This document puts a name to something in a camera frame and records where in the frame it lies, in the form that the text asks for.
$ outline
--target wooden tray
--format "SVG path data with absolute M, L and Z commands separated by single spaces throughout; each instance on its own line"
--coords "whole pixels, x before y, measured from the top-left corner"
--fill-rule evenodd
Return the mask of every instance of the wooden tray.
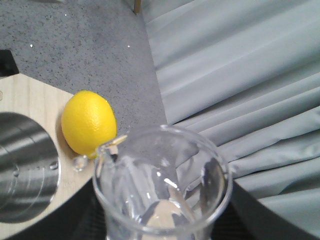
M 28 228 L 52 213 L 92 177 L 92 161 L 84 171 L 73 171 L 71 159 L 77 154 L 69 148 L 61 131 L 61 112 L 72 96 L 23 74 L 0 79 L 0 112 L 20 113 L 39 123 L 51 136 L 61 163 L 60 182 L 49 206 L 41 214 L 25 222 L 0 222 L 0 240 Z

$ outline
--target gray curtain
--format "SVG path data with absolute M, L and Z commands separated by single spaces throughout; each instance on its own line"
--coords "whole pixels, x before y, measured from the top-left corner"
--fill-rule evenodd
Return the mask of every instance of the gray curtain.
M 320 237 L 320 1 L 142 9 L 168 123 L 212 140 L 243 188 Z

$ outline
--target glass rim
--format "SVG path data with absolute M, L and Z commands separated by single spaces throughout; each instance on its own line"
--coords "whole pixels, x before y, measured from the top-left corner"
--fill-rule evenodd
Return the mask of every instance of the glass rim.
M 94 160 L 94 173 L 92 176 L 92 182 L 93 182 L 93 187 L 95 194 L 97 197 L 102 201 L 102 204 L 105 206 L 102 206 L 104 211 L 107 214 L 111 214 L 113 218 L 115 218 L 117 221 L 119 221 L 120 224 L 123 224 L 126 228 L 138 231 L 140 233 L 145 233 L 149 235 L 157 235 L 157 236 L 173 236 L 173 235 L 181 235 L 183 233 L 193 233 L 196 231 L 199 231 L 200 229 L 205 228 L 206 226 L 210 225 L 213 223 L 221 214 L 222 212 L 226 209 L 231 195 L 232 195 L 232 189 L 233 189 L 233 178 L 232 178 L 232 173 L 230 171 L 230 168 L 228 167 L 227 161 L 222 157 L 222 155 L 219 153 L 219 150 L 216 145 L 206 137 L 199 135 L 198 133 L 195 133 L 193 131 L 176 127 L 176 126 L 168 126 L 168 125 L 158 125 L 158 126 L 145 126 L 141 129 L 144 130 L 149 130 L 149 131 L 155 131 L 155 130 L 161 130 L 163 132 L 174 132 L 174 133 L 185 133 L 189 136 L 192 136 L 196 138 L 196 140 L 200 140 L 202 143 L 206 144 L 207 146 L 210 146 L 217 152 L 217 157 L 218 157 L 218 164 L 220 165 L 220 169 L 222 170 L 223 175 L 225 176 L 227 174 L 227 183 L 224 186 L 224 196 L 222 196 L 221 202 L 218 204 L 218 206 L 211 206 L 208 209 L 208 213 L 203 215 L 202 218 L 197 219 L 194 222 L 191 222 L 186 225 L 180 225 L 176 226 L 173 228 L 164 228 L 164 227 L 153 227 L 153 226 L 147 226 L 147 225 L 142 225 L 131 218 L 128 218 L 124 215 L 122 215 L 110 202 L 106 199 L 104 194 L 101 191 L 101 188 L 99 187 L 98 184 L 98 177 L 96 175 L 96 171 L 98 168 L 98 163 L 99 160 L 96 158 Z M 97 148 L 97 154 L 99 154 L 99 150 L 102 149 L 103 146 L 108 144 L 109 142 L 101 144 Z

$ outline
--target stainless steel bowl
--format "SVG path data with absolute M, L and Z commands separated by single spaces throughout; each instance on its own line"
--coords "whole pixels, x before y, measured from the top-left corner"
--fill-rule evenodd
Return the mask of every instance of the stainless steel bowl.
M 27 116 L 0 112 L 0 222 L 40 214 L 57 190 L 60 172 L 49 134 Z

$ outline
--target yellow lemon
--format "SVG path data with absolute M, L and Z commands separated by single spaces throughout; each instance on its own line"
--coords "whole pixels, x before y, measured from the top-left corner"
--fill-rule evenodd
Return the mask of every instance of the yellow lemon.
M 117 135 L 117 121 L 107 100 L 81 90 L 65 105 L 61 116 L 63 136 L 73 151 L 93 157 L 96 148 Z

